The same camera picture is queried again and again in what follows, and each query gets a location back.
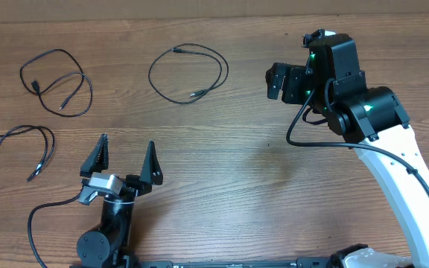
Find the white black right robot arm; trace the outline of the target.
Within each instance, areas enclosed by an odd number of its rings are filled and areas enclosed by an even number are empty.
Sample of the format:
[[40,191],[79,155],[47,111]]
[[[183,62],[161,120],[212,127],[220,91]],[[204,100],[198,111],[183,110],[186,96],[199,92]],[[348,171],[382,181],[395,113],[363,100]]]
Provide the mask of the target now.
[[303,66],[274,63],[265,75],[267,96],[299,105],[296,120],[320,114],[341,147],[352,149],[380,185],[404,233],[407,257],[377,252],[359,243],[328,257],[319,267],[429,267],[429,170],[410,116],[386,86],[370,88],[355,41],[319,29],[303,37]]

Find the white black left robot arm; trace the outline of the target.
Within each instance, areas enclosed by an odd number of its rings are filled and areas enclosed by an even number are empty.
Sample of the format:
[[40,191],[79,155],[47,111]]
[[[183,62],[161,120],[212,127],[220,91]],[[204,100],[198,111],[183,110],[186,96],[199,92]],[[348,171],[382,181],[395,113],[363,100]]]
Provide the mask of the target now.
[[149,194],[154,185],[163,183],[162,169],[155,143],[150,140],[139,175],[121,178],[104,173],[109,167],[108,146],[108,135],[101,135],[80,167],[83,187],[78,202],[90,205],[96,197],[102,197],[104,203],[100,223],[78,239],[77,254],[82,267],[140,267],[129,248],[133,206],[136,197]]

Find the black usb cable grey plug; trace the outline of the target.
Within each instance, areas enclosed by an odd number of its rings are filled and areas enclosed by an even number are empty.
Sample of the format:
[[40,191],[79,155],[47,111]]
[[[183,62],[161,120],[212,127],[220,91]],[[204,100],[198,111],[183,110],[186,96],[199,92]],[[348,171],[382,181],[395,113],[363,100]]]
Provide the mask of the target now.
[[[56,80],[54,80],[52,83],[50,83],[45,89],[41,89],[41,86],[39,85],[37,80],[33,80],[31,82],[31,88],[29,88],[29,86],[27,85],[27,83],[25,82],[25,79],[24,79],[25,68],[28,67],[30,64],[34,63],[35,61],[37,61],[43,57],[46,57],[49,54],[53,54],[53,53],[57,53],[57,52],[65,54],[75,64],[75,66],[77,67],[77,71],[72,71],[72,72],[69,72],[67,74],[64,74],[61,77],[58,77]],[[63,114],[61,112],[56,112],[56,111],[48,108],[46,106],[44,100],[42,99],[42,96],[47,91],[52,90],[60,81],[65,80],[66,78],[69,78],[72,76],[80,77],[80,82],[75,87],[75,89],[61,103],[60,110],[64,109],[69,104],[69,102],[72,100],[72,98],[80,91],[80,89],[82,88],[84,83],[87,83],[88,88],[89,88],[89,102],[87,104],[87,107],[82,112],[78,112],[78,113],[70,114],[70,115]],[[26,63],[22,64],[21,67],[19,68],[19,79],[21,80],[21,83],[24,86],[24,88],[30,94],[36,95],[39,98],[39,102],[41,103],[42,108],[45,109],[46,111],[50,112],[51,114],[54,114],[54,115],[57,115],[57,116],[60,116],[63,118],[76,118],[76,117],[80,117],[82,115],[85,115],[90,110],[90,108],[92,106],[93,96],[94,96],[92,81],[86,75],[86,73],[83,71],[80,63],[67,50],[64,50],[62,48],[53,48],[53,49],[47,50],[47,51],[35,56],[34,58],[30,59]]]

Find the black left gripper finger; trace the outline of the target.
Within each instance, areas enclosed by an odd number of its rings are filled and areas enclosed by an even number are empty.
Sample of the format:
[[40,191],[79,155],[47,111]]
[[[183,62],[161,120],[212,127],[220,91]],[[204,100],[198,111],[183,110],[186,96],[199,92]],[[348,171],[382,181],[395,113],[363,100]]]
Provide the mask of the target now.
[[152,140],[148,142],[139,180],[143,185],[162,185],[163,183],[163,172],[156,156],[155,143]]
[[80,176],[90,178],[94,172],[100,173],[109,168],[108,135],[101,134],[98,143],[80,167]]

